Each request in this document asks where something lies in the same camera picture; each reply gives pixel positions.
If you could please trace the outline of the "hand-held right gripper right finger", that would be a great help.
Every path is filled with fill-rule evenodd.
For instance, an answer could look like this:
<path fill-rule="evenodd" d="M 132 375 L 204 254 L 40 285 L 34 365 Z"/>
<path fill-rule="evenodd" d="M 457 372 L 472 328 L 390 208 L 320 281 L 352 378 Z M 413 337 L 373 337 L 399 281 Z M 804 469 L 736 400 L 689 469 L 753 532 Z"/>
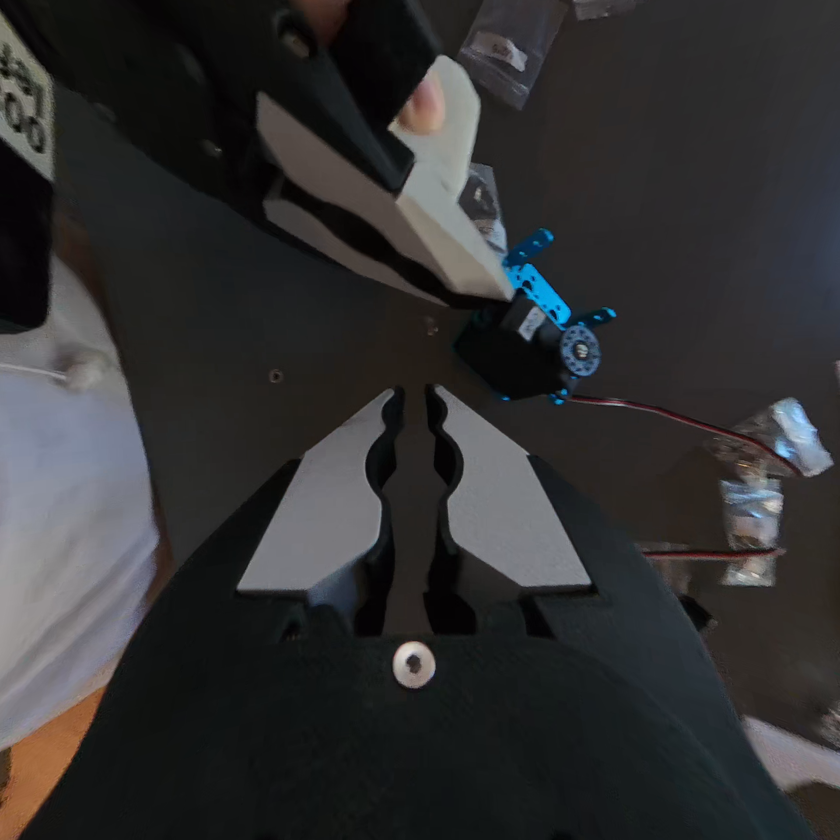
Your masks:
<path fill-rule="evenodd" d="M 529 453 L 441 385 L 426 389 L 437 508 L 429 595 L 588 592 L 592 579 Z"/>

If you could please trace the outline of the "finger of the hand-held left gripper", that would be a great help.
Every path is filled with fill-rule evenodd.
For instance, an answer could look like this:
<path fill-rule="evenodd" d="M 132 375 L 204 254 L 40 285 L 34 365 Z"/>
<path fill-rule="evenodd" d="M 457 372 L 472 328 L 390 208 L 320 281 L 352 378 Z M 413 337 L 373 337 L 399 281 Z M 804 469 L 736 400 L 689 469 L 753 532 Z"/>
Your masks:
<path fill-rule="evenodd" d="M 402 254 L 374 225 L 277 177 L 264 201 L 266 220 L 355 275 L 415 298 L 455 309 L 477 309 L 485 294 L 446 287 L 421 262 Z"/>
<path fill-rule="evenodd" d="M 257 128 L 284 176 L 307 193 L 374 225 L 405 256 L 432 270 L 447 288 L 508 301 L 512 285 L 501 261 L 458 201 L 480 119 L 475 91 L 444 91 L 454 121 L 435 136 L 412 137 L 392 126 L 392 140 L 419 153 L 402 190 L 392 194 L 357 170 L 265 93 Z"/>

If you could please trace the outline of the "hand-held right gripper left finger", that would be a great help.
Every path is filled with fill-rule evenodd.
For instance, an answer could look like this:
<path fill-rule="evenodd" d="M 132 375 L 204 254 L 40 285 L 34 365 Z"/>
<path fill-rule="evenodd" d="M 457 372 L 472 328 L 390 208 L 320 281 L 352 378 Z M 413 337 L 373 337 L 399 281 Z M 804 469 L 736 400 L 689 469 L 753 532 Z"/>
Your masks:
<path fill-rule="evenodd" d="M 238 584 L 357 614 L 382 587 L 392 535 L 383 485 L 396 467 L 404 390 L 385 389 L 300 459 Z"/>

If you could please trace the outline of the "black servo motor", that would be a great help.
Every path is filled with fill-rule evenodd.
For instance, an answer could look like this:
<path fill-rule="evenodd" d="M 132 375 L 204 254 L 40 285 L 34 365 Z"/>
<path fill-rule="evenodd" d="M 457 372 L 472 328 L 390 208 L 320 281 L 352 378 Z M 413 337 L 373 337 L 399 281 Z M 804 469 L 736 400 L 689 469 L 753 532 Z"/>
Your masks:
<path fill-rule="evenodd" d="M 547 305 L 520 290 L 507 304 L 475 312 L 453 349 L 506 402 L 547 396 L 564 403 L 600 368 L 595 330 L 615 317 L 613 309 L 599 308 L 558 322 Z"/>

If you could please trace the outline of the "white square foam frame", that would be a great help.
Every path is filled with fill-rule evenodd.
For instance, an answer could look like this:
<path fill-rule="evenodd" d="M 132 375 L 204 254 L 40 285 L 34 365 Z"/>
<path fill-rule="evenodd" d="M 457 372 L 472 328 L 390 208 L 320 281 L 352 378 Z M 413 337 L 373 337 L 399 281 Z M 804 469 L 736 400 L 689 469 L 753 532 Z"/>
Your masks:
<path fill-rule="evenodd" d="M 783 791 L 810 784 L 839 789 L 839 752 L 808 741 L 754 717 L 742 726 L 773 782 Z"/>

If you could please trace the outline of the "dark brown desk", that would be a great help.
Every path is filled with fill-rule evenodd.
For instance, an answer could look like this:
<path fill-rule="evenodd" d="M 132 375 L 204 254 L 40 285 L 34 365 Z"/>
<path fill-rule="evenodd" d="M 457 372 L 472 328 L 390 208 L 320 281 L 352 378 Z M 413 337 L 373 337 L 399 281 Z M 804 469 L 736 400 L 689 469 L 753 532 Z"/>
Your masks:
<path fill-rule="evenodd" d="M 81 210 L 181 569 L 21 838 L 814 837 L 637 549 L 671 535 L 604 513 L 614 494 L 659 512 L 674 487 L 654 474 L 685 457 L 603 390 L 711 410 L 704 434 L 804 397 L 838 444 L 838 2 L 645 2 L 620 23 L 617 158 L 579 175 L 526 150 L 562 43 L 530 111 L 479 117 L 508 233 L 548 222 L 549 283 L 573 312 L 616 312 L 563 405 L 506 402 L 454 352 L 514 291 L 455 309 L 319 261 L 59 98 L 120 149 L 80 144 L 88 163 L 129 163 Z M 429 385 L 529 453 L 590 591 L 427 593 Z M 300 459 L 393 387 L 377 598 L 340 614 L 238 594 Z"/>

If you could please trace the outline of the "person's left hand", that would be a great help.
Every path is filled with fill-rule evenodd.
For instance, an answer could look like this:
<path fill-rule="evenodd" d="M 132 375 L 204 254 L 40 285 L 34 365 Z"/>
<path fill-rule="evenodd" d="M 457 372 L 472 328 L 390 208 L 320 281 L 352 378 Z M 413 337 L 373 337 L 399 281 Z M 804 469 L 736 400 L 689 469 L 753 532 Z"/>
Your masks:
<path fill-rule="evenodd" d="M 435 69 L 430 69 L 400 111 L 401 129 L 416 135 L 430 135 L 443 128 L 446 103 L 443 86 Z"/>

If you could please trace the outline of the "group of small clear bags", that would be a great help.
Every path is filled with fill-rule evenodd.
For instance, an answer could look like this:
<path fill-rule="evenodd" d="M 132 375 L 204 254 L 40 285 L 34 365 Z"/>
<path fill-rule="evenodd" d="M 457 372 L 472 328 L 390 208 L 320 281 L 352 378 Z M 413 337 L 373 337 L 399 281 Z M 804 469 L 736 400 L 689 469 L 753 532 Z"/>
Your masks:
<path fill-rule="evenodd" d="M 549 69 L 545 93 L 534 116 L 526 118 L 533 138 L 526 151 L 542 143 L 537 163 L 560 165 L 579 175 L 606 153 L 625 151 L 629 124 L 608 102 L 620 93 L 617 41 L 627 28 L 620 20 L 639 2 L 483 2 L 457 55 L 479 92 L 499 102 L 496 121 L 515 118 L 537 84 L 566 19 L 572 21 L 562 46 L 571 58 Z"/>

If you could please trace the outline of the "crumpled clear parts bag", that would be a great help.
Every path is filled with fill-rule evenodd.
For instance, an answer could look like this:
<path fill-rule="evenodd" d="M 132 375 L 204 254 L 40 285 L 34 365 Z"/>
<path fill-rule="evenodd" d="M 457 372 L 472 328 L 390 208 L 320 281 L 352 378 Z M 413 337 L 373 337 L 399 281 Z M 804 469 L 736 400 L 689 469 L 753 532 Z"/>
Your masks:
<path fill-rule="evenodd" d="M 771 587 L 779 546 L 784 494 L 779 479 L 722 479 L 718 483 L 723 528 L 733 559 L 721 577 L 724 586 Z"/>

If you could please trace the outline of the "clear bag of screws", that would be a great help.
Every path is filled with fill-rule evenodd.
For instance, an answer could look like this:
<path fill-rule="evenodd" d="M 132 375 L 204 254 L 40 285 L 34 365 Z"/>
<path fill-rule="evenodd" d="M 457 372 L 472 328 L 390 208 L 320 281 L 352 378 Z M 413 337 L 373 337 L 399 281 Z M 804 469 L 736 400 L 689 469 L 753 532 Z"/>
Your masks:
<path fill-rule="evenodd" d="M 707 442 L 712 456 L 742 480 L 813 478 L 833 467 L 803 406 L 788 397 Z"/>

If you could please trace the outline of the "white drawstring toggle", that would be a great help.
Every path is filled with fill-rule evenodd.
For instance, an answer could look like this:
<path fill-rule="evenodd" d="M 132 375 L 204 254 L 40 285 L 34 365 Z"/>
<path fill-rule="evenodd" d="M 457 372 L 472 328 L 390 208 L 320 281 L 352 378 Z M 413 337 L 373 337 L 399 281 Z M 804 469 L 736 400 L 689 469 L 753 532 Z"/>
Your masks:
<path fill-rule="evenodd" d="M 111 367 L 111 360 L 104 352 L 77 349 L 65 358 L 64 367 L 55 371 L 55 378 L 69 392 L 81 393 L 98 386 Z"/>

